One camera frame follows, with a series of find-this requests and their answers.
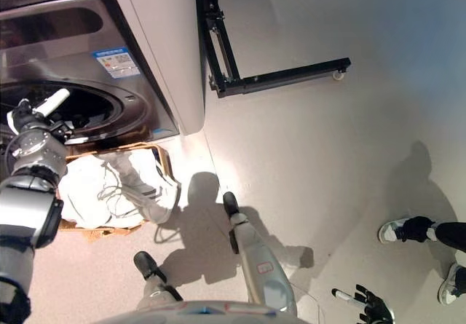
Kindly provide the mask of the robot right hand black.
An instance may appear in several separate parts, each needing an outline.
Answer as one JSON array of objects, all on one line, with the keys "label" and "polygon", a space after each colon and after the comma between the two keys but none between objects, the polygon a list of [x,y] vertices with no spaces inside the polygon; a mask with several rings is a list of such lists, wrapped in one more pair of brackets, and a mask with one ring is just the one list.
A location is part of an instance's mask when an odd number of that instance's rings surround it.
[{"label": "robot right hand black", "polygon": [[394,312],[385,301],[363,285],[357,284],[353,295],[338,288],[333,288],[331,294],[334,298],[358,308],[362,323],[395,323]]}]

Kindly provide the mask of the robot left hand black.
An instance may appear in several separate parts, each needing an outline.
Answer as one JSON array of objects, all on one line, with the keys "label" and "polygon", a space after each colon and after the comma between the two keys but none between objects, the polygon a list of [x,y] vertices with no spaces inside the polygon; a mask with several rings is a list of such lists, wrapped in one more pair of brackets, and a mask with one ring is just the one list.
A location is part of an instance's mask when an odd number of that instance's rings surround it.
[{"label": "robot left hand black", "polygon": [[61,106],[70,94],[68,89],[60,88],[46,97],[37,107],[33,107],[29,99],[21,99],[18,105],[7,113],[8,127],[15,135],[26,130],[43,129],[65,143],[74,134],[74,130],[63,120],[49,119],[49,115]]}]

